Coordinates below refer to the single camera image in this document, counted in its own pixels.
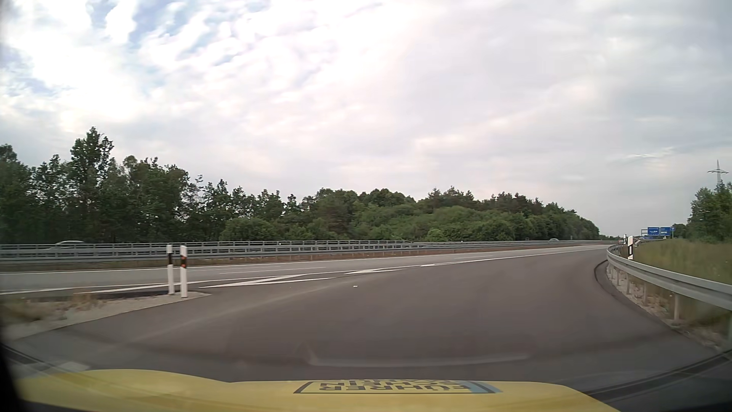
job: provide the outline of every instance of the grass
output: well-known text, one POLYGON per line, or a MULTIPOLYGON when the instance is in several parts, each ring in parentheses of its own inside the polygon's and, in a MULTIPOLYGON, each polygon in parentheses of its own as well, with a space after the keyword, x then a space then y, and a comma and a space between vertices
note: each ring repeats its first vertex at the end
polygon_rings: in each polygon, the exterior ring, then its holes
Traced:
POLYGON ((732 284, 732 243, 698 243, 683 239, 644 243, 633 251, 636 262, 732 284))
POLYGON ((60 320, 69 310, 88 310, 99 304, 92 294, 71 295, 64 301, 38 301, 26 298, 3 299, 0 320, 5 325, 31 323, 37 320, 60 320))

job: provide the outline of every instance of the white delineator post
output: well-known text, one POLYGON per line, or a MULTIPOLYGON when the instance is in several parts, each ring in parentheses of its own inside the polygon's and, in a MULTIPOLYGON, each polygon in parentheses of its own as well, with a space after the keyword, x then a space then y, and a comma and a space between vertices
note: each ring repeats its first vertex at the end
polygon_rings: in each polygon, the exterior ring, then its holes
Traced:
POLYGON ((165 251, 168 253, 168 294, 176 292, 175 279, 173 278, 173 245, 167 245, 165 251))
POLYGON ((181 298, 188 297, 188 248, 181 245, 181 298))
POLYGON ((628 236, 628 260, 633 260, 633 236, 628 236))

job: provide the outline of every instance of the yellow car hood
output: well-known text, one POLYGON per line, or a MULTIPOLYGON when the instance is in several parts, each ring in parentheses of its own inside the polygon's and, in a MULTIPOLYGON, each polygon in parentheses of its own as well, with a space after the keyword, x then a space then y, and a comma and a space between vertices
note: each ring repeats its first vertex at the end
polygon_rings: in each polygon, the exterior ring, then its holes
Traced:
POLYGON ((25 400, 95 412, 615 411, 566 386, 481 380, 289 380, 226 383, 105 369, 16 381, 25 400))

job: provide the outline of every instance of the grassy embankment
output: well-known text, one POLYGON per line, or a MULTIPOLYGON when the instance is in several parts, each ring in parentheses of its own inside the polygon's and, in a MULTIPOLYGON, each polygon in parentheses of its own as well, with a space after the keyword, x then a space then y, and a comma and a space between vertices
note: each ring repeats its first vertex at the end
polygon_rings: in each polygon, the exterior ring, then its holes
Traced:
POLYGON ((645 243, 633 251, 636 262, 716 282, 732 284, 732 243, 683 239, 645 243))

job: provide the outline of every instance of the forest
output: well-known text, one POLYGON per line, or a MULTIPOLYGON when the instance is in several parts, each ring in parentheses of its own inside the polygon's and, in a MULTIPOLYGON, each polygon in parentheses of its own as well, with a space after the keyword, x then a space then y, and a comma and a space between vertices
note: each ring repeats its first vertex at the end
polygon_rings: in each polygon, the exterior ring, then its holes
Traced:
POLYGON ((518 193, 478 200, 435 188, 415 200, 387 188, 322 188, 283 199, 279 191, 204 183, 157 158, 119 162, 112 149, 96 128, 76 139, 67 161, 54 155, 27 166, 0 146, 0 243, 608 238, 574 210, 518 193))

